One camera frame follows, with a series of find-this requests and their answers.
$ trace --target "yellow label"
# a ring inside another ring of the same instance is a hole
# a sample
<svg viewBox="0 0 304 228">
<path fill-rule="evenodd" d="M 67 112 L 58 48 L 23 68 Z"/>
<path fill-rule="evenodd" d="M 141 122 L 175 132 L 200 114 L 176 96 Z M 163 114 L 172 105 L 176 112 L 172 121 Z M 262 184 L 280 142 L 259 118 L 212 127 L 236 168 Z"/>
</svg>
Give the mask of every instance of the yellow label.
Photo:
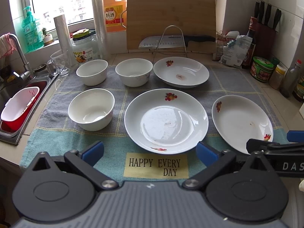
<svg viewBox="0 0 304 228">
<path fill-rule="evenodd" d="M 106 7 L 104 11 L 105 24 L 107 27 L 120 25 L 120 15 L 123 12 L 122 5 Z"/>
<path fill-rule="evenodd" d="M 155 179 L 189 178 L 187 155 L 127 153 L 123 176 Z"/>
</svg>

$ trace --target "countertop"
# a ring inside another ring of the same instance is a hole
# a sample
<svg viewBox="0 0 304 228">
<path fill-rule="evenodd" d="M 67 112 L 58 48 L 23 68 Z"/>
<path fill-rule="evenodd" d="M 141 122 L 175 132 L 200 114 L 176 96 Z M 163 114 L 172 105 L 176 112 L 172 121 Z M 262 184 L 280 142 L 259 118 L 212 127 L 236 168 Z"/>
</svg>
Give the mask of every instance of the countertop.
<svg viewBox="0 0 304 228">
<path fill-rule="evenodd" d="M 155 57 L 155 62 L 159 59 L 168 57 L 167 55 L 157 54 Z M 189 53 L 189 58 L 199 61 L 206 66 L 218 66 L 219 63 L 212 60 L 212 55 L 200 54 L 200 53 Z M 153 55 L 150 52 L 141 53 L 126 53 L 126 54 L 116 54 L 112 55 L 111 59 L 108 61 L 109 66 L 116 66 L 121 61 L 131 58 L 144 58 L 152 61 Z M 256 81 L 260 91 L 265 95 L 266 99 L 273 108 L 276 116 L 278 117 L 282 127 L 286 132 L 289 130 L 304 130 L 304 119 L 299 113 L 301 103 L 297 101 L 293 96 L 290 98 L 283 97 L 279 91 L 274 90 L 268 84 Z M 23 151 L 27 144 L 28 138 L 34 129 L 40 114 L 44 110 L 48 101 L 56 93 L 56 88 L 60 85 L 59 81 L 55 81 L 50 89 L 47 91 L 43 99 L 41 100 L 37 110 L 32 116 L 30 122 L 28 123 L 20 141 L 17 146 L 8 144 L 5 142 L 0 142 L 0 166 L 11 171 L 14 174 L 21 175 L 22 171 L 19 168 L 19 164 L 22 158 Z"/>
</svg>

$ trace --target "white bowl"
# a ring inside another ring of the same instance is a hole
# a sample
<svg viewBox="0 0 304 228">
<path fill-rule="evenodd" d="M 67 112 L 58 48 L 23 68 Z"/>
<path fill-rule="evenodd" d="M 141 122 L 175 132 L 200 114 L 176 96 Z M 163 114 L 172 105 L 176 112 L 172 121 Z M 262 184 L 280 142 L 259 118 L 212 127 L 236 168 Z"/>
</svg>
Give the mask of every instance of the white bowl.
<svg viewBox="0 0 304 228">
<path fill-rule="evenodd" d="M 180 88 L 197 87 L 209 78 L 209 71 L 204 65 L 186 57 L 161 59 L 154 64 L 153 71 L 163 82 Z"/>
<path fill-rule="evenodd" d="M 238 95 L 218 98 L 212 106 L 214 125 L 223 139 L 233 148 L 249 154 L 249 139 L 273 140 L 269 117 L 255 102 Z"/>
<path fill-rule="evenodd" d="M 97 131 L 109 124 L 113 117 L 115 99 L 111 92 L 95 88 L 77 95 L 67 110 L 72 121 L 87 131 Z"/>
<path fill-rule="evenodd" d="M 152 69 L 152 62 L 146 59 L 134 58 L 119 63 L 115 71 L 126 86 L 140 87 L 147 83 Z"/>
<path fill-rule="evenodd" d="M 81 65 L 76 74 L 81 78 L 83 84 L 96 86 L 107 77 L 108 62 L 105 60 L 93 60 Z"/>
<path fill-rule="evenodd" d="M 157 154 L 179 154 L 194 148 L 206 136 L 208 124 L 204 107 L 189 94 L 173 89 L 142 93 L 125 113 L 130 138 Z"/>
</svg>

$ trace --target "yellow jar lid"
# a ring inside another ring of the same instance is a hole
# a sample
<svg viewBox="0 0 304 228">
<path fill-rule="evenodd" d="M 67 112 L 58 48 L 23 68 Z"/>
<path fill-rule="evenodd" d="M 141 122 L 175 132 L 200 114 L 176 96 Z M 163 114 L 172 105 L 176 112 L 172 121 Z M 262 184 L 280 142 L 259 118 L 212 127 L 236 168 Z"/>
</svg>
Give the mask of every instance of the yellow jar lid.
<svg viewBox="0 0 304 228">
<path fill-rule="evenodd" d="M 87 36 L 90 34 L 89 29 L 81 29 L 75 33 L 73 33 L 73 38 L 74 39 L 78 39 L 78 38 L 82 38 L 84 36 Z"/>
<path fill-rule="evenodd" d="M 286 69 L 281 67 L 280 65 L 277 65 L 276 71 L 278 71 L 280 74 L 285 74 Z"/>
</svg>

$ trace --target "ribbed gray panel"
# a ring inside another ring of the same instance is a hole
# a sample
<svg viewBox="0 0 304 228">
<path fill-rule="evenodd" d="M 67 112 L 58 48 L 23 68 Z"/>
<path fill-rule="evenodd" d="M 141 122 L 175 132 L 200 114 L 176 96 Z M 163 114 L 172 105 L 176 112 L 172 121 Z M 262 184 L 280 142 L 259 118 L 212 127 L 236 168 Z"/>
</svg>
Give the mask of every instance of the ribbed gray panel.
<svg viewBox="0 0 304 228">
<path fill-rule="evenodd" d="M 199 192 L 184 190 L 175 181 L 125 182 L 118 190 L 102 192 L 86 213 L 73 220 L 47 225 L 22 219 L 14 227 L 286 228 L 279 220 L 259 225 L 244 225 L 224 220 L 209 208 Z"/>
</svg>

